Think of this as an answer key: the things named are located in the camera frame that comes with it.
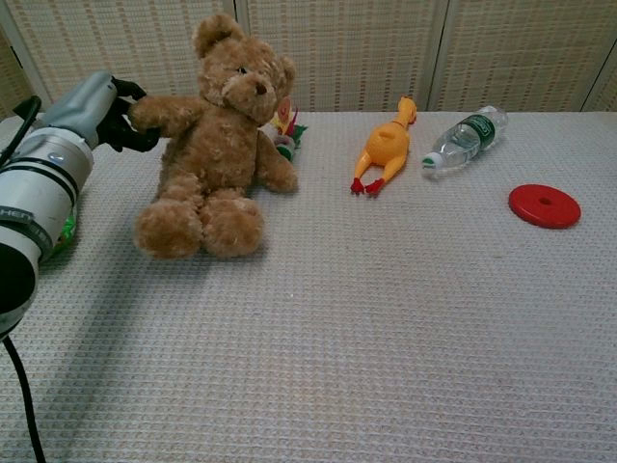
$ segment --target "teddy bear leg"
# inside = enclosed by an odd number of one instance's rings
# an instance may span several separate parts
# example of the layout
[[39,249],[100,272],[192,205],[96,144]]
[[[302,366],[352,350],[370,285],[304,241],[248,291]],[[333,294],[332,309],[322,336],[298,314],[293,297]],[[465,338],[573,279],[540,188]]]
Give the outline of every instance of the teddy bear leg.
[[219,190],[206,198],[200,212],[202,246],[217,258],[253,253],[263,233],[257,203],[242,197],[240,190]]
[[201,245],[198,210],[203,203],[199,180],[188,173],[171,173],[135,223],[135,244],[159,259],[194,255]]

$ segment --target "green label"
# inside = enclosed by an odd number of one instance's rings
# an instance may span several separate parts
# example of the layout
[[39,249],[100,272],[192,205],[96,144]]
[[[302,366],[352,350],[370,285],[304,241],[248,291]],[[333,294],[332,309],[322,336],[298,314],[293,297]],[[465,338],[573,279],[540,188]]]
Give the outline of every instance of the green label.
[[480,137],[480,148],[485,149],[495,139],[495,126],[486,116],[474,114],[461,122],[477,132]]

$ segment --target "colorful toy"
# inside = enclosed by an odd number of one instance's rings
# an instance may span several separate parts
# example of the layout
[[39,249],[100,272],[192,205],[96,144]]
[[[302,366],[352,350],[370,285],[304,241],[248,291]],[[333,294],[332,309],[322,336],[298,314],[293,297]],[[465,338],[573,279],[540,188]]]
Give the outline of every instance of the colorful toy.
[[379,125],[370,134],[356,164],[354,182],[351,191],[355,194],[364,193],[360,182],[362,174],[371,165],[384,168],[381,178],[366,186],[366,193],[377,196],[382,187],[393,178],[405,165],[409,149],[410,136],[407,126],[416,121],[416,104],[411,98],[401,97],[398,102],[398,115],[390,123]]
[[293,118],[290,112],[291,98],[287,96],[281,101],[277,114],[270,121],[269,125],[273,127],[273,130],[264,130],[269,134],[279,153],[289,161],[293,159],[295,151],[300,147],[300,137],[307,129],[304,125],[296,125],[300,111],[296,108]]
[[70,215],[65,222],[65,225],[62,227],[62,232],[58,237],[58,241],[56,241],[56,245],[54,246],[52,256],[57,255],[66,249],[70,243],[72,243],[73,238],[75,236],[75,230],[77,228],[77,206],[73,208]]

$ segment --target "black cable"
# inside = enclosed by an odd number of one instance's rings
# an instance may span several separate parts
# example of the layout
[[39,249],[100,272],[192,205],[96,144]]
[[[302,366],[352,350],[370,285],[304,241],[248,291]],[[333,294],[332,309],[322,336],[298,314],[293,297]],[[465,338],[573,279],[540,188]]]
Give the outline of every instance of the black cable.
[[9,356],[13,361],[17,377],[19,378],[19,385],[21,386],[21,393],[23,394],[23,404],[26,408],[26,421],[28,422],[28,431],[30,431],[30,440],[32,441],[32,448],[35,451],[37,463],[45,463],[45,456],[42,453],[42,446],[40,445],[39,432],[37,431],[37,422],[35,421],[35,408],[32,405],[32,396],[30,394],[30,386],[28,385],[28,377],[26,376],[26,370],[23,368],[21,359],[17,354],[15,346],[11,342],[11,339],[6,336],[2,342],[9,352]]
[[37,114],[40,110],[40,98],[36,95],[31,96],[19,103],[19,105],[13,109],[13,111],[23,119],[23,124],[17,130],[17,133],[9,143],[9,145],[0,153],[0,166],[2,166],[12,156],[13,151],[17,148],[17,145],[21,143],[21,140],[26,135],[28,128],[37,118]]

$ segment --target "woven screen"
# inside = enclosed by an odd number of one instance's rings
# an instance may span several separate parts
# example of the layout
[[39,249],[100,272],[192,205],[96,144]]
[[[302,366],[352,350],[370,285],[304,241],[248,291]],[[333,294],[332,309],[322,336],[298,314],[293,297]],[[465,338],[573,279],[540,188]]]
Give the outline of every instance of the woven screen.
[[617,1],[453,4],[431,109],[580,110],[615,33]]
[[426,101],[439,3],[249,0],[248,15],[251,33],[296,63],[301,110],[393,111],[402,95]]
[[193,28],[221,0],[7,0],[52,99],[102,68],[154,94],[197,91]]
[[31,94],[26,76],[0,31],[0,119],[13,116],[17,103]]
[[613,48],[597,85],[600,90],[590,101],[591,111],[617,111],[617,47]]

